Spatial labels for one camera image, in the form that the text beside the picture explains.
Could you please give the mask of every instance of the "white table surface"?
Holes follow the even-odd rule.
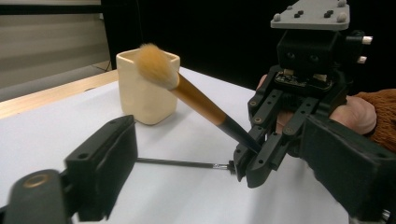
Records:
[[[247,102],[254,91],[186,68],[180,74],[250,129]],[[67,155],[121,116],[118,83],[113,82],[0,119],[0,206],[7,204],[18,179],[44,169],[64,170]],[[237,145],[180,101],[176,113],[161,123],[137,122],[135,128],[140,158],[226,164]],[[347,224],[347,212],[304,161],[286,156],[255,189],[228,171],[136,163],[110,219],[100,223]]]

